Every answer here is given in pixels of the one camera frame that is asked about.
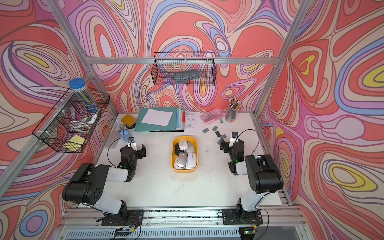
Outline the silver mouse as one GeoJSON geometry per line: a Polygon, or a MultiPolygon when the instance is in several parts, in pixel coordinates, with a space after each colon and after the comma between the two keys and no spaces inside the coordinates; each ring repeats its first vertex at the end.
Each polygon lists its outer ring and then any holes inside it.
{"type": "Polygon", "coordinates": [[[187,165],[188,154],[181,152],[176,159],[176,166],[179,169],[184,169],[187,165]]]}

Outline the yellow storage box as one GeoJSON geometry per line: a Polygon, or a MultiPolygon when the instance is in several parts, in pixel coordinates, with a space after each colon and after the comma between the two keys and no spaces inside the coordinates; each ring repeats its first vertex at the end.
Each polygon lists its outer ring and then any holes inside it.
{"type": "Polygon", "coordinates": [[[192,136],[176,137],[173,141],[171,167],[177,173],[192,173],[198,167],[198,142],[192,136]]]}

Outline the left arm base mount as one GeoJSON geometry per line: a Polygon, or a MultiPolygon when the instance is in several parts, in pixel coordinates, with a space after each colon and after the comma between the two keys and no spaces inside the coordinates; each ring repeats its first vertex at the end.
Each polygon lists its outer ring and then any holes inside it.
{"type": "Polygon", "coordinates": [[[142,224],[144,219],[144,210],[127,210],[120,214],[104,214],[104,216],[98,220],[97,223],[101,222],[102,226],[116,227],[116,226],[130,226],[138,227],[142,224]]]}

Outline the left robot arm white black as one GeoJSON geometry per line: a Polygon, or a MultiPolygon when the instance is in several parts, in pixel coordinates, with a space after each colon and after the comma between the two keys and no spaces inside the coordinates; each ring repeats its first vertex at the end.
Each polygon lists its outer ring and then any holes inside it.
{"type": "Polygon", "coordinates": [[[89,206],[109,215],[124,215],[127,205],[104,191],[107,182],[131,182],[136,174],[138,160],[146,157],[145,145],[140,150],[124,146],[120,149],[121,162],[110,165],[82,164],[66,184],[64,201],[89,206]]]}

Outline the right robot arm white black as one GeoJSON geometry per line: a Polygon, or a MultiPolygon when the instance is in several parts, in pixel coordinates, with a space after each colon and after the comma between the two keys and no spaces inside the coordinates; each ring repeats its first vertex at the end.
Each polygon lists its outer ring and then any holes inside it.
{"type": "Polygon", "coordinates": [[[236,205],[240,215],[257,211],[266,197],[283,188],[283,177],[271,155],[246,156],[244,142],[235,138],[221,140],[220,149],[230,156],[230,172],[249,180],[250,188],[236,205]]]}

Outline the white mouse with logo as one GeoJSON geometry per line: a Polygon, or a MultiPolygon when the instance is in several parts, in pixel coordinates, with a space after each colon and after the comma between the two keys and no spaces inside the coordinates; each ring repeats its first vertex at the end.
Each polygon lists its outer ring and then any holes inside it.
{"type": "Polygon", "coordinates": [[[189,148],[189,144],[187,140],[181,140],[178,142],[180,151],[185,151],[189,148]]]}

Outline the black mouse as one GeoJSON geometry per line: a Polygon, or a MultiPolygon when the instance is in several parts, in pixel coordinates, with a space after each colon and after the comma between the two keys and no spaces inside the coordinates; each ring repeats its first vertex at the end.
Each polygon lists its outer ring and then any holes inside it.
{"type": "Polygon", "coordinates": [[[180,154],[181,150],[180,150],[180,147],[179,147],[179,144],[176,143],[175,144],[175,155],[178,156],[180,154]]]}

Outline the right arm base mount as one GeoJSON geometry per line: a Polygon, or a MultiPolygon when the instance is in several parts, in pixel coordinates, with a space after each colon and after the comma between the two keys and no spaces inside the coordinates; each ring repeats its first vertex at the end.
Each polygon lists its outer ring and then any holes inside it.
{"type": "Polygon", "coordinates": [[[260,210],[246,212],[237,209],[222,209],[221,213],[224,225],[259,226],[264,223],[260,210]]]}

